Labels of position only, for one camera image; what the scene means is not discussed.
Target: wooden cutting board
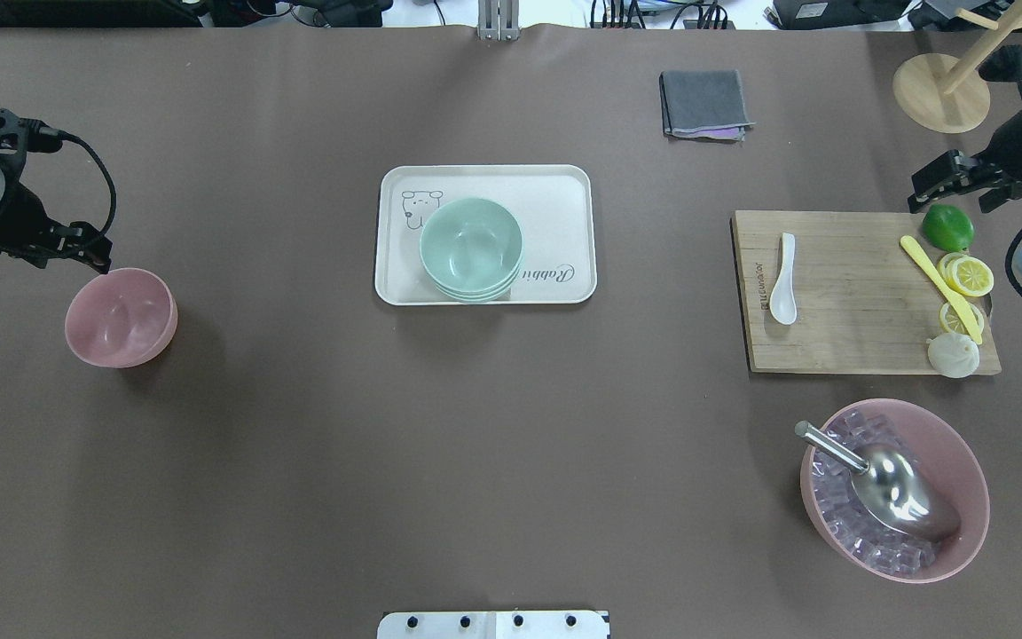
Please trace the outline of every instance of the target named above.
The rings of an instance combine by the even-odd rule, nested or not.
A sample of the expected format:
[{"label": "wooden cutting board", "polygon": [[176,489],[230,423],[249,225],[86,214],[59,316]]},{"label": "wooden cutting board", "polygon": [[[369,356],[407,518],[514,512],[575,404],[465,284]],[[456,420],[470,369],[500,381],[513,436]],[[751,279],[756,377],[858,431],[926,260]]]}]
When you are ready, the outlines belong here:
[{"label": "wooden cutting board", "polygon": [[[920,224],[908,213],[737,211],[731,226],[751,371],[936,375],[926,339],[942,332],[944,296],[898,243],[917,236],[936,263],[944,253],[922,238]],[[798,320],[790,326],[768,309],[783,232],[797,239]],[[986,324],[978,375],[1001,372]]]}]

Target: plastic bowl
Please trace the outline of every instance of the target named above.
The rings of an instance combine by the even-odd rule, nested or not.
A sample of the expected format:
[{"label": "plastic bowl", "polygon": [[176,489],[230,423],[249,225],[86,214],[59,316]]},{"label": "plastic bowl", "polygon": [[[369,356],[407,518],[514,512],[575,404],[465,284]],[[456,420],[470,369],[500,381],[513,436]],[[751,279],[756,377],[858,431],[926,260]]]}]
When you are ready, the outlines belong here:
[{"label": "plastic bowl", "polygon": [[521,259],[519,260],[519,264],[516,264],[515,269],[511,272],[511,274],[507,276],[506,279],[504,279],[499,284],[495,284],[495,286],[485,288],[485,290],[479,291],[477,293],[461,293],[458,291],[449,290],[449,288],[439,286],[439,284],[436,284],[436,287],[438,288],[439,291],[442,291],[442,293],[451,296],[451,299],[459,300],[460,302],[465,302],[465,303],[491,302],[491,300],[499,299],[499,296],[502,296],[503,294],[506,294],[508,290],[511,290],[511,286],[514,286],[515,280],[518,279],[520,267],[522,267]]},{"label": "plastic bowl", "polygon": [[861,410],[867,417],[884,415],[892,421],[897,437],[917,456],[919,469],[925,474],[925,478],[928,478],[933,489],[948,498],[961,513],[961,530],[941,542],[937,559],[931,565],[921,568],[910,577],[886,575],[865,565],[843,549],[834,535],[827,530],[823,514],[819,513],[815,490],[810,485],[810,460],[815,448],[807,447],[806,454],[803,455],[803,467],[799,472],[799,486],[803,491],[803,506],[816,530],[831,548],[846,557],[848,561],[893,582],[940,582],[965,569],[985,543],[988,521],[991,517],[985,473],[980,469],[977,457],[969,449],[969,445],[965,444],[961,436],[940,417],[908,401],[860,401],[834,413],[826,423],[834,423],[841,415],[854,409]]},{"label": "plastic bowl", "polygon": [[142,268],[119,268],[82,287],[65,313],[65,344],[95,367],[137,367],[159,355],[176,332],[168,285]]},{"label": "plastic bowl", "polygon": [[519,270],[522,229],[491,199],[462,198],[439,207],[420,234],[420,262],[455,296],[486,296]]}]

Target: cartoon dog print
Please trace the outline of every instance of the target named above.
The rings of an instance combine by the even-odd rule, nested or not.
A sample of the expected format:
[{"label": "cartoon dog print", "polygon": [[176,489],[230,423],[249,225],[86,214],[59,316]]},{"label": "cartoon dog print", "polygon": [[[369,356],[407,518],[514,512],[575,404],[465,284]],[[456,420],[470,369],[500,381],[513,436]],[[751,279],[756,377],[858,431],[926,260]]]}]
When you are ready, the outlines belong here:
[{"label": "cartoon dog print", "polygon": [[401,208],[405,210],[405,224],[415,231],[424,226],[425,218],[439,208],[444,191],[405,191],[401,197]]}]

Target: mint green bowl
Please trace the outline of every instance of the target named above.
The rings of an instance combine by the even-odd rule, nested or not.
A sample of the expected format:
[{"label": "mint green bowl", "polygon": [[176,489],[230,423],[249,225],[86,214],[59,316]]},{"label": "mint green bowl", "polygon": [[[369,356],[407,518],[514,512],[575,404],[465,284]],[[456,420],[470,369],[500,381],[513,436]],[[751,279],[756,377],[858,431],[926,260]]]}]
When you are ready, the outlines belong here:
[{"label": "mint green bowl", "polygon": [[485,299],[509,288],[521,261],[519,222],[491,199],[447,202],[426,219],[420,234],[421,264],[437,287],[457,300]]}]

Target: folded napkin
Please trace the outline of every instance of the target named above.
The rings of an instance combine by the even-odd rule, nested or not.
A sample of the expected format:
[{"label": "folded napkin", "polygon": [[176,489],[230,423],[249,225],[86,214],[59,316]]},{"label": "folded napkin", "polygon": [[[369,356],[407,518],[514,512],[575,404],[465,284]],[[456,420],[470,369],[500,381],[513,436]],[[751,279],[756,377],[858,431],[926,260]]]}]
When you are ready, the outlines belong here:
[{"label": "folded napkin", "polygon": [[673,138],[743,140],[755,123],[743,105],[738,71],[666,71],[661,74],[661,123]]}]

